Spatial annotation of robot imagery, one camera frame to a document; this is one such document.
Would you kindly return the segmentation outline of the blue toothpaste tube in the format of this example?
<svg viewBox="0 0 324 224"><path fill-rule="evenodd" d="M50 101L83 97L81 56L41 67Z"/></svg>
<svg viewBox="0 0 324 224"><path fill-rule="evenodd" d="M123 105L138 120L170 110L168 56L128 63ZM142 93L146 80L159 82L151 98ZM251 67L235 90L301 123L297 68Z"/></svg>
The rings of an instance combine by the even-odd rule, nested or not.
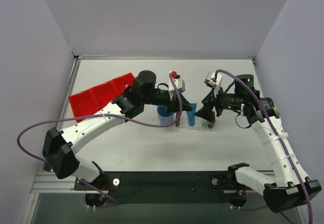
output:
<svg viewBox="0 0 324 224"><path fill-rule="evenodd" d="M187 121L190 127L195 126L195 112L196 112L196 103L190 103L191 111L187 111Z"/></svg>

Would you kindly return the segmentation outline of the blue plastic cup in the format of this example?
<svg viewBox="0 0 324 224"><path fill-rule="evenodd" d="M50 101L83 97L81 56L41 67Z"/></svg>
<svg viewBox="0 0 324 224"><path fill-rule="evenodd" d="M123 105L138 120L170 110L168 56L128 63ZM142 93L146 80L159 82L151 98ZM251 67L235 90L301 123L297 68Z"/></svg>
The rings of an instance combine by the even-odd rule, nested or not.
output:
<svg viewBox="0 0 324 224"><path fill-rule="evenodd" d="M157 116L159 123L162 127L169 127L174 124L174 115L175 113L168 113L166 106L157 107Z"/></svg>

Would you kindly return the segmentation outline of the clear textured holder with wood ends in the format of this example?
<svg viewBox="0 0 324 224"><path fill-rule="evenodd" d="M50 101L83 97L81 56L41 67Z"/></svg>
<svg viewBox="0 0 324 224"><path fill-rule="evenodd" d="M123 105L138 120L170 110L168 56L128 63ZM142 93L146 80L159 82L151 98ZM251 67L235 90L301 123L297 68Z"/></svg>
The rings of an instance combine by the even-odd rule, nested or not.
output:
<svg viewBox="0 0 324 224"><path fill-rule="evenodd" d="M199 118L199 117L195 117L195 126L202 126L203 128L207 128L207 129L212 129L215 125L215 122L216 122L216 116L215 116L215 113L212 112L213 114L213 120L210 122L208 120L205 120L205 119L202 119L202 118ZM180 127L180 124L181 123L185 123L185 122L188 122L188 116L187 114L184 114L181 116L180 120L178 120L175 124L176 127Z"/></svg>

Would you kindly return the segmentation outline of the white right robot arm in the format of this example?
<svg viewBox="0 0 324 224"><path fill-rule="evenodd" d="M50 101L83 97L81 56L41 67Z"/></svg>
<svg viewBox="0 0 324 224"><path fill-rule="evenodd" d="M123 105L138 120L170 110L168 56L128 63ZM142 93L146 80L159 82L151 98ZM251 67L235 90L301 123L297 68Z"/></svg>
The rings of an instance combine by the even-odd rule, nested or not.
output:
<svg viewBox="0 0 324 224"><path fill-rule="evenodd" d="M236 76L234 93L223 90L221 82L222 75L209 72L205 84L212 90L195 115L209 122L221 116L224 110L246 117L249 127L260 138L274 172L274 177L269 177L246 163L232 165L228 168L231 184L258 192L274 213L307 204L321 191L321 185L318 180L310 179L299 164L274 101L260 96L252 74Z"/></svg>

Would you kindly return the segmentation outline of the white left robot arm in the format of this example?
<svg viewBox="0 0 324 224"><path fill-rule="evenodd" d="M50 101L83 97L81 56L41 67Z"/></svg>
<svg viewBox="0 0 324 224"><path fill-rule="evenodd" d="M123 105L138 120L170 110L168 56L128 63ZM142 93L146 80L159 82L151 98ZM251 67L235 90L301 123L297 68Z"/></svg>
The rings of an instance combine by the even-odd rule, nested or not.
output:
<svg viewBox="0 0 324 224"><path fill-rule="evenodd" d="M61 131L50 129L45 136L43 157L58 179L69 176L81 178L92 189L99 189L104 173L95 162L77 157L77 153L90 141L109 129L134 118L144 111L144 106L165 106L168 113L191 111L189 102L182 96L185 82L176 72L169 74L166 90L156 87L156 75L141 71L124 91L95 114Z"/></svg>

